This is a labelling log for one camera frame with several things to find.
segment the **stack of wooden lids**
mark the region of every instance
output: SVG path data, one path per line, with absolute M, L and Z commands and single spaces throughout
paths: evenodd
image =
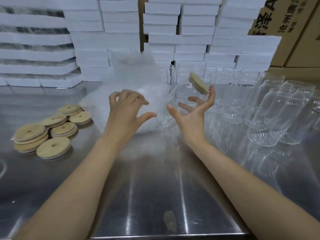
M 57 127 L 59 125 L 62 125 L 68 120 L 67 116 L 64 114 L 56 114 L 54 116 L 51 116 L 41 122 L 42 125 L 44 125 L 47 128 L 53 128 Z
M 70 116 L 69 121 L 76 125 L 85 125 L 91 122 L 90 114 L 86 111 L 82 111 L 76 115 Z
M 69 104 L 59 108 L 59 112 L 66 116 L 73 116 L 82 111 L 81 107 L 77 104 Z
M 39 123 L 26 124 L 17 129 L 13 136 L 14 149 L 21 153 L 35 151 L 48 139 L 48 130 Z
M 54 137 L 71 137 L 78 132 L 78 126 L 71 122 L 52 128 L 51 136 Z
M 70 147 L 69 138 L 56 137 L 40 145 L 37 149 L 37 155 L 43 159 L 54 159 L 65 154 Z

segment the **person's left hand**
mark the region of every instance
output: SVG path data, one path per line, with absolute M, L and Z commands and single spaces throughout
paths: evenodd
M 115 142 L 120 148 L 125 146 L 143 123 L 157 117 L 156 113 L 145 113 L 137 118 L 139 109 L 149 102 L 135 91 L 114 92 L 109 96 L 109 103 L 110 115 L 102 137 Z

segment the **stainless steel surface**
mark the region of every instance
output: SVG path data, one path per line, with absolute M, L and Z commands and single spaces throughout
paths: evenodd
M 0 87 L 0 160 L 7 164 L 0 179 L 0 239 L 14 236 L 100 135 L 94 124 L 80 129 L 71 139 L 71 151 L 44 161 L 34 153 L 14 151 L 10 141 L 14 131 L 51 116 L 62 105 L 77 103 L 98 85 L 83 82 L 67 90 Z M 256 148 L 245 140 L 239 148 L 243 158 L 232 156 L 241 165 L 320 220 L 318 134 L 282 149 L 291 153 L 280 157 L 274 148 Z M 100 239 L 211 235 L 241 239 L 249 231 L 212 175 L 182 142 L 166 134 L 145 133 L 136 135 L 116 160 L 91 233 Z

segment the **forearm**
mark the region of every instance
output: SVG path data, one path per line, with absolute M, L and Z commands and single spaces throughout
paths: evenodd
M 99 139 L 88 156 L 18 232 L 16 239 L 86 239 L 119 149 Z
M 258 239 L 315 239 L 320 224 L 208 143 L 192 146 Z

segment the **human arm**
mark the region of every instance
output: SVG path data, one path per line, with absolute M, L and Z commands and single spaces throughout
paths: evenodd
M 104 183 L 118 153 L 145 121 L 156 116 L 145 113 L 137 118 L 141 106 L 149 104 L 137 92 L 115 92 L 109 102 L 110 115 L 102 136 L 14 240 L 87 238 Z
M 195 97 L 189 100 L 197 102 Z M 186 116 L 173 106 L 168 106 L 168 110 L 186 143 L 217 180 L 254 235 L 260 240 L 319 238 L 320 223 L 316 219 L 206 141 L 204 113 L 214 104 L 213 86 L 209 99 L 199 104 L 194 109 L 180 103 L 180 107 L 190 112 Z

